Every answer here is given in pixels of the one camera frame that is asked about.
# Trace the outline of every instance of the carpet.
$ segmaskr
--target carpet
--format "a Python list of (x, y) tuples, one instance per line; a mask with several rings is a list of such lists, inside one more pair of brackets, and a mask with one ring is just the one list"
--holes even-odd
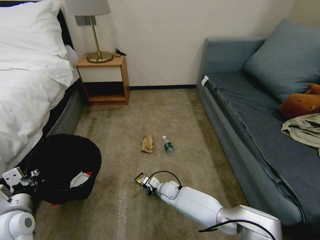
[[(147, 133), (154, 140), (152, 154), (140, 150)], [(35, 240), (240, 239), (198, 233), (201, 226), (134, 181), (141, 172), (168, 170), (222, 206), (247, 204), (195, 89), (136, 90), (128, 106), (86, 106), (74, 134), (100, 148), (101, 170), (87, 200), (40, 203)], [(163, 135), (173, 144), (172, 156)], [(156, 177), (174, 180), (165, 173)]]

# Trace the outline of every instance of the white bedsheet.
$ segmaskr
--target white bedsheet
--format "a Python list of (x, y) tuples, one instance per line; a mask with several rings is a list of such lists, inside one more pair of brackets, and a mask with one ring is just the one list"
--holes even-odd
[[(73, 55), (72, 60), (68, 59), (70, 62), (58, 56), (32, 56), (34, 64), (45, 67), (18, 64), (16, 69), (17, 64), (0, 58), (1, 175), (15, 167), (40, 140), (49, 111), (60, 102), (68, 86), (78, 79), (72, 66), (77, 55), (69, 48), (68, 51)], [(16, 60), (22, 59), (20, 62), (24, 63), (25, 57), (21, 54)]]

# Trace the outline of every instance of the lamp stem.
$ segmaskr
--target lamp stem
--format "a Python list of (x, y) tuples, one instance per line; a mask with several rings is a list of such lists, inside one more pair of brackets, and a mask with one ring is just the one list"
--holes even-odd
[(92, 18), (91, 16), (89, 16), (90, 18), (90, 23), (91, 23), (91, 27), (92, 27), (92, 31), (93, 31), (93, 36), (94, 36), (94, 41), (96, 42), (96, 46), (97, 46), (97, 55), (98, 55), (98, 58), (99, 59), (102, 59), (102, 55), (101, 55), (101, 51), (99, 49), (99, 44), (98, 44), (98, 40), (97, 40), (97, 35), (96, 35), (96, 31), (94, 29), (94, 25), (93, 25), (93, 22), (92, 22)]

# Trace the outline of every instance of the brown plush toy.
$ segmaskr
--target brown plush toy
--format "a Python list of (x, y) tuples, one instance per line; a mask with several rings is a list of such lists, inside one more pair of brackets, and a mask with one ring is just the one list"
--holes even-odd
[(281, 104), (279, 110), (285, 118), (320, 113), (320, 85), (309, 84), (308, 87), (310, 90), (305, 94), (292, 94)]

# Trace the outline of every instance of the trash can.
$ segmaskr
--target trash can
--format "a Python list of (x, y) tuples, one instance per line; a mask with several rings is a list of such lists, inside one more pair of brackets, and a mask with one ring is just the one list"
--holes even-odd
[[(49, 203), (63, 204), (87, 199), (101, 167), (99, 148), (87, 138), (56, 134), (43, 138), (27, 156), (24, 173), (37, 170), (35, 197)], [(71, 180), (80, 172), (90, 172), (82, 184), (70, 188)]]

